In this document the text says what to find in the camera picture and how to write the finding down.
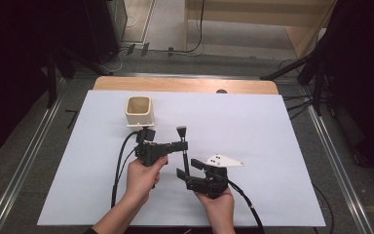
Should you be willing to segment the person's right hand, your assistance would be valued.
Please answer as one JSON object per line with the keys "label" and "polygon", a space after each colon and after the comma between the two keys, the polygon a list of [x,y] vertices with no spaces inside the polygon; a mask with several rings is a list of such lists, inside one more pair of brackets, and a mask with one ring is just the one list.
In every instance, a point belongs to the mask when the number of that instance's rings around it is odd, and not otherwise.
{"label": "person's right hand", "polygon": [[227,188],[215,199],[211,199],[199,192],[196,192],[195,195],[204,206],[206,216],[211,224],[228,224],[233,222],[235,199],[230,188]]}

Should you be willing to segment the white table sheet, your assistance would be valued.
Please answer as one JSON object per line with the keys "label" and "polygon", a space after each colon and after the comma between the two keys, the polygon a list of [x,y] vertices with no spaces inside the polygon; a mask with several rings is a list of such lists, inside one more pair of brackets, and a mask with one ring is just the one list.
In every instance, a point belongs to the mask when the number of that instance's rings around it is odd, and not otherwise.
{"label": "white table sheet", "polygon": [[[92,225],[126,188],[116,178],[119,158],[130,158],[135,138],[127,126],[129,92],[90,91],[84,100],[47,200],[41,225]],[[228,178],[236,195],[235,223],[252,226],[324,224],[298,141],[279,95],[160,93],[153,102],[157,142],[179,139],[187,128],[188,155],[221,154],[244,163]]]}

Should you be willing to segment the person's left hand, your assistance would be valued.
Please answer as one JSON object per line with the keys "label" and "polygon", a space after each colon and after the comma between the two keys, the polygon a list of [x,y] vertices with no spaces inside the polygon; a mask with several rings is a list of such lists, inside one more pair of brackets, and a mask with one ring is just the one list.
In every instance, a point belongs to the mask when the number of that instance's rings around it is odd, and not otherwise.
{"label": "person's left hand", "polygon": [[160,180],[160,170],[168,162],[168,157],[160,157],[152,166],[146,167],[139,159],[129,163],[127,189],[124,197],[136,204],[144,204],[152,188]]}

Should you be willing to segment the black makeup brush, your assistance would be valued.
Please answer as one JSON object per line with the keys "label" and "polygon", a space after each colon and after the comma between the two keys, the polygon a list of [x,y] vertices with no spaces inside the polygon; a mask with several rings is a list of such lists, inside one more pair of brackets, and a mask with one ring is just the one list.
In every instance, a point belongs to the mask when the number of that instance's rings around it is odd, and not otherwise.
{"label": "black makeup brush", "polygon": [[184,163],[185,174],[188,176],[190,174],[190,170],[189,170],[188,155],[187,155],[187,150],[188,150],[188,142],[186,141],[187,128],[185,126],[179,126],[176,128],[176,130],[180,137],[180,140],[185,144],[185,149],[183,150],[183,163]]}

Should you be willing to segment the wooden table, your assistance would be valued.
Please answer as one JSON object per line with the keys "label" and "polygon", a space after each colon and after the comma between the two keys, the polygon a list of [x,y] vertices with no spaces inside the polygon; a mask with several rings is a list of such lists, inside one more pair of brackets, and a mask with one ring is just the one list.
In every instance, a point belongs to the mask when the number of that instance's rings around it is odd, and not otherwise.
{"label": "wooden table", "polygon": [[101,76],[93,85],[96,91],[140,91],[227,94],[277,95],[277,85],[272,81],[229,80],[208,78],[169,77],[118,77]]}

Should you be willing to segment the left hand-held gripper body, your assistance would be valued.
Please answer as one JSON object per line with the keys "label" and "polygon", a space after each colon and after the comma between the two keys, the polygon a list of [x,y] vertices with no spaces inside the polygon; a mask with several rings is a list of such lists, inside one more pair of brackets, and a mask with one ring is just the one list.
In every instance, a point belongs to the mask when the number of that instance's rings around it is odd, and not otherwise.
{"label": "left hand-held gripper body", "polygon": [[142,161],[145,167],[152,166],[160,157],[164,157],[170,152],[169,143],[154,142],[155,131],[147,126],[141,126],[135,131],[136,143],[135,156]]}

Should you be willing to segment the aluminium floor rail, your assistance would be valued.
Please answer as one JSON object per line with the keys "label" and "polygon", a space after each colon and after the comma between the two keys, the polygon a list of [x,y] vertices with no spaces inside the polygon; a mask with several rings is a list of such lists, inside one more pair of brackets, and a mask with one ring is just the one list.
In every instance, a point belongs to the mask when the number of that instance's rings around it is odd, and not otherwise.
{"label": "aluminium floor rail", "polygon": [[321,144],[324,148],[326,157],[345,198],[347,207],[354,220],[358,233],[374,234],[374,230],[366,214],[365,208],[354,189],[347,171],[345,170],[345,167],[339,157],[338,151],[334,146],[330,134],[326,129],[322,117],[318,116],[312,107],[309,108],[309,113],[320,138]]}
{"label": "aluminium floor rail", "polygon": [[2,196],[0,197],[0,231],[20,193],[20,190],[33,165],[36,155],[40,150],[46,134],[56,117],[62,100],[63,95],[60,95],[56,98],[54,104],[46,110],[37,130],[33,135],[32,140],[29,142],[17,169],[10,180],[9,185],[6,187]]}

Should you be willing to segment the black metal stand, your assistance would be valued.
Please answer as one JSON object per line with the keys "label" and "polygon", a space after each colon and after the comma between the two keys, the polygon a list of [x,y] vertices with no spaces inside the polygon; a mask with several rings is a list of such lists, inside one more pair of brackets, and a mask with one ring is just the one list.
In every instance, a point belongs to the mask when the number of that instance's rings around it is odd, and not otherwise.
{"label": "black metal stand", "polygon": [[56,87],[56,68],[60,71],[61,75],[66,78],[73,78],[75,69],[71,63],[72,60],[76,60],[83,64],[89,70],[95,72],[98,75],[105,76],[107,72],[102,70],[99,66],[92,62],[82,58],[75,52],[71,51],[66,47],[54,47],[47,52],[47,80],[48,80],[48,104],[47,107],[51,108],[55,105],[57,99],[57,87]]}
{"label": "black metal stand", "polygon": [[272,74],[260,77],[260,80],[274,81],[275,79],[290,71],[296,70],[299,67],[303,67],[302,71],[297,77],[297,81],[300,85],[308,85],[312,79],[315,79],[312,106],[316,114],[320,116],[321,88],[324,81],[324,62],[321,59],[321,52],[319,49],[314,49],[306,56],[294,61],[293,63]]}

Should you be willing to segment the black equipment cabinet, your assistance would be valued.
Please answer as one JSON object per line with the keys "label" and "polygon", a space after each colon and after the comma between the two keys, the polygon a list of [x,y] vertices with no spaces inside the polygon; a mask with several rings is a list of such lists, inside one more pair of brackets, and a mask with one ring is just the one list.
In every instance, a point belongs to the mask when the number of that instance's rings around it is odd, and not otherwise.
{"label": "black equipment cabinet", "polygon": [[124,0],[84,0],[94,41],[94,61],[105,63],[120,51],[128,14]]}

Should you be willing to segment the square wooden cup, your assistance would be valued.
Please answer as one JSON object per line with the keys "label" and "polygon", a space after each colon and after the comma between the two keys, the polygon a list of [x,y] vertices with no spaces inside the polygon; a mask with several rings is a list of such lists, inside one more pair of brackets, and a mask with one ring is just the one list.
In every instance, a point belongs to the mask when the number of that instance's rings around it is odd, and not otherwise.
{"label": "square wooden cup", "polygon": [[131,127],[154,125],[153,102],[150,97],[129,97],[125,108],[125,114],[128,125]]}

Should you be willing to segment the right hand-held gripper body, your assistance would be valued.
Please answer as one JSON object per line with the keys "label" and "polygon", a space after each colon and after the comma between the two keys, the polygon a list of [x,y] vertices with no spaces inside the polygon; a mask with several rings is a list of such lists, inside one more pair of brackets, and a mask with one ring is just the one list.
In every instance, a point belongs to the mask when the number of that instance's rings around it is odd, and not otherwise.
{"label": "right hand-held gripper body", "polygon": [[244,163],[229,158],[221,154],[215,154],[204,162],[204,168],[201,170],[205,177],[191,176],[192,181],[186,183],[186,188],[194,192],[207,195],[215,199],[221,195],[228,187],[227,169],[229,167],[243,167]]}

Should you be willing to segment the dark curtain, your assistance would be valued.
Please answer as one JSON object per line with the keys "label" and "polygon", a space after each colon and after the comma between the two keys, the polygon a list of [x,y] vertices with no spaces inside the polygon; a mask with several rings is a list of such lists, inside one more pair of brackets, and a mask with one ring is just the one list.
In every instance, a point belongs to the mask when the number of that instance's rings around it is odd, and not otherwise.
{"label": "dark curtain", "polygon": [[0,148],[48,91],[47,52],[60,43],[71,0],[0,0]]}
{"label": "dark curtain", "polygon": [[355,149],[374,165],[374,0],[337,0],[323,42],[330,92],[363,134]]}

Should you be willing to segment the light wooden furniture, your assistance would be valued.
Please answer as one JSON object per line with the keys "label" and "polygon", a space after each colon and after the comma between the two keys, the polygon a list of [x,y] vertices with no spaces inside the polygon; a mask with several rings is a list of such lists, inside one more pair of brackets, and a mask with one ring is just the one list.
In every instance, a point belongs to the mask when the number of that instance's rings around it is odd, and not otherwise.
{"label": "light wooden furniture", "polygon": [[[188,20],[198,20],[195,3],[184,0],[184,40],[187,48]],[[327,27],[338,0],[204,0],[204,20],[284,26],[298,58],[306,56],[314,39]]]}

